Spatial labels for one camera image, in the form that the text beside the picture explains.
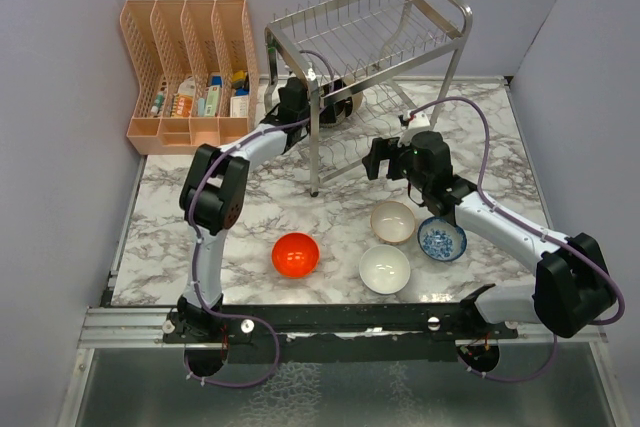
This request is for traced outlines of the dark patterned cream-inside bowl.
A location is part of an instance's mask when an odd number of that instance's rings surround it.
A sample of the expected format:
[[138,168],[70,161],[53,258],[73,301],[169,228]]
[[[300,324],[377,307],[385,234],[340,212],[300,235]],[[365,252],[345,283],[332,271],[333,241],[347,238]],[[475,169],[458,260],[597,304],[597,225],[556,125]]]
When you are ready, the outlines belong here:
[[321,128],[333,128],[345,120],[344,101],[336,102],[332,105],[324,106],[319,114],[319,125]]

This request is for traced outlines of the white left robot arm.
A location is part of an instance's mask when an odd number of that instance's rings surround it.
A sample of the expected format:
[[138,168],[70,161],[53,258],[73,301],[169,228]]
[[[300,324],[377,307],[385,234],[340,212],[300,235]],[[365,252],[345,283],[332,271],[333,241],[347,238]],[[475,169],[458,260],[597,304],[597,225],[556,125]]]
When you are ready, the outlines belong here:
[[177,311],[188,316],[186,329],[206,342],[220,332],[216,313],[223,294],[221,268],[226,237],[242,212],[249,174],[286,153],[304,138],[310,103],[303,82],[291,77],[278,89],[279,103],[241,139],[197,148],[179,197],[195,244],[187,287]]

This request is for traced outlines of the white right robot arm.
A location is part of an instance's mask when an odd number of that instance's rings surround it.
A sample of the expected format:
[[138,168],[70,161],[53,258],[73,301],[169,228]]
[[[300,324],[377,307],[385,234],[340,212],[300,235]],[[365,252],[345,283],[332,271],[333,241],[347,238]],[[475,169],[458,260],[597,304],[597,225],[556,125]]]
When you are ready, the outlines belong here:
[[467,336],[481,338],[495,324],[524,322],[570,338],[616,303],[619,291],[594,238],[546,230],[500,207],[454,173],[449,146],[439,133],[420,132],[407,144],[376,138],[362,160],[369,179],[378,178],[381,162],[388,164],[388,179],[405,180],[420,193],[420,206],[491,242],[535,277],[531,285],[489,285],[467,296],[459,314]]

